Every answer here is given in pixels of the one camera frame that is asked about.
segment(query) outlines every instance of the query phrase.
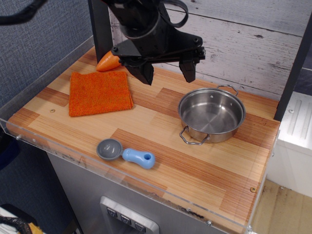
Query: yellow object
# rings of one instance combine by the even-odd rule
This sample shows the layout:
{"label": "yellow object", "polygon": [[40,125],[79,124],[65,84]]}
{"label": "yellow object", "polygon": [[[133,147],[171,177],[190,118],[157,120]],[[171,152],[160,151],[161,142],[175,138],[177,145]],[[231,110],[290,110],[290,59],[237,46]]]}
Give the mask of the yellow object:
{"label": "yellow object", "polygon": [[71,74],[69,116],[94,115],[132,107],[126,72]]}
{"label": "yellow object", "polygon": [[98,72],[106,72],[120,66],[119,57],[107,52],[103,58],[98,62],[96,70]]}
{"label": "yellow object", "polygon": [[33,223],[28,224],[32,234],[43,234],[43,231]]}

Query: wooden countertop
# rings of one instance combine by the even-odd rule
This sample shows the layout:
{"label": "wooden countertop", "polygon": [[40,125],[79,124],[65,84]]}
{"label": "wooden countertop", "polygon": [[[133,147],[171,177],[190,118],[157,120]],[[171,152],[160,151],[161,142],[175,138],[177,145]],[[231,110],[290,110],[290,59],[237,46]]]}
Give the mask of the wooden countertop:
{"label": "wooden countertop", "polygon": [[[235,136],[221,143],[188,145],[179,136],[182,126],[178,103],[187,92],[216,84],[199,79],[187,83],[182,74],[155,68],[149,86],[119,67],[115,70],[128,73],[134,107],[69,117],[71,73],[94,72],[96,64],[93,48],[15,113],[7,128],[77,165],[119,178],[121,184],[139,192],[147,190],[160,201],[170,201],[171,206],[194,218],[242,233],[249,223],[280,124],[273,120],[278,102],[240,92],[238,98],[247,114]],[[145,170],[121,157],[103,161],[96,147],[105,138],[118,139],[124,148],[154,153],[155,166]]]}

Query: light blue handle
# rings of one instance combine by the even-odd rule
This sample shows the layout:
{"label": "light blue handle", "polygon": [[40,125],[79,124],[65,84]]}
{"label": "light blue handle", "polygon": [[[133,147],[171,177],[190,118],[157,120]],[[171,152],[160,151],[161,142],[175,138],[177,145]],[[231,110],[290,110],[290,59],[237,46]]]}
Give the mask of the light blue handle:
{"label": "light blue handle", "polygon": [[155,164],[155,156],[150,152],[125,149],[122,158],[128,162],[134,162],[145,169],[151,169]]}

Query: toy carrot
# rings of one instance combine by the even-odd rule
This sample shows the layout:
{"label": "toy carrot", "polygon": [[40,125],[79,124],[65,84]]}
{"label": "toy carrot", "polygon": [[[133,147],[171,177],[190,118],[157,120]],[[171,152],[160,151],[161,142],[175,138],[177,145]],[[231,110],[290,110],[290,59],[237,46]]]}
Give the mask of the toy carrot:
{"label": "toy carrot", "polygon": [[96,70],[98,72],[105,72],[120,66],[119,57],[112,54],[111,51],[107,52],[103,58],[98,62]]}

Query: orange towel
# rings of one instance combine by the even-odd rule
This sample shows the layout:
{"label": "orange towel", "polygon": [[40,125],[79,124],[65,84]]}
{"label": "orange towel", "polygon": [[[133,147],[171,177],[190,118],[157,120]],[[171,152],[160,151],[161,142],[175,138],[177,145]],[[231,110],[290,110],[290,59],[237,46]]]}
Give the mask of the orange towel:
{"label": "orange towel", "polygon": [[72,73],[69,116],[94,115],[132,107],[126,72]]}

